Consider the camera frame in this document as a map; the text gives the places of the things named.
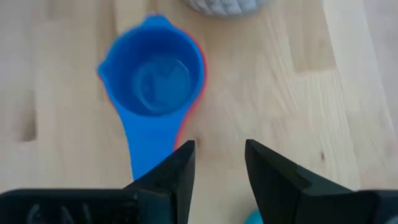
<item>white object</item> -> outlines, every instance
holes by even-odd
[[[238,16],[255,11],[269,0],[182,0],[194,10],[210,16]]]

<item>water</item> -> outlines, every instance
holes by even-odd
[[[152,57],[134,70],[131,87],[131,93],[151,115],[177,110],[193,88],[189,70],[169,55]]]

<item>wooden surface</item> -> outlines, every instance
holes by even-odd
[[[351,189],[398,188],[394,0],[275,0],[228,20],[178,0],[3,0],[1,191],[130,183],[96,66],[148,12],[190,32],[208,60],[181,140],[197,142],[190,223],[243,223],[255,209],[247,138]]]

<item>red edge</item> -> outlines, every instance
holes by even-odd
[[[189,34],[188,32],[186,32],[185,30],[183,30],[183,29],[181,29],[181,28],[179,28],[179,29],[182,30],[184,33],[186,33],[186,34],[194,41],[194,43],[197,45],[197,47],[199,48],[199,51],[200,51],[201,56],[202,56],[202,59],[203,59],[203,66],[204,66],[204,69],[205,69],[205,80],[204,80],[204,82],[203,82],[203,85],[202,85],[202,87],[201,87],[201,90],[200,90],[200,92],[199,92],[197,98],[196,98],[195,101],[191,104],[191,107],[189,107],[188,112],[187,112],[187,113],[185,114],[185,116],[184,116],[184,119],[182,119],[182,122],[181,122],[181,125],[180,125],[180,129],[178,130],[177,137],[176,137],[175,142],[174,142],[174,151],[178,149],[178,143],[179,143],[179,141],[180,141],[182,132],[183,132],[183,130],[184,130],[184,128],[185,128],[185,125],[186,125],[186,123],[187,123],[188,117],[192,115],[193,111],[194,111],[195,108],[198,106],[199,101],[200,101],[201,98],[203,97],[203,92],[205,91],[205,88],[206,88],[206,86],[207,86],[207,71],[208,71],[208,70],[207,70],[206,56],[205,56],[205,54],[203,53],[203,50],[202,50],[202,48],[200,47],[200,45],[199,45],[199,43],[197,42],[197,40],[196,40],[195,38],[193,38],[192,35]]]

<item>measuring cup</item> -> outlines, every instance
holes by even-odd
[[[126,132],[134,179],[175,149],[206,76],[197,43],[164,16],[148,16],[117,39],[98,68]]]

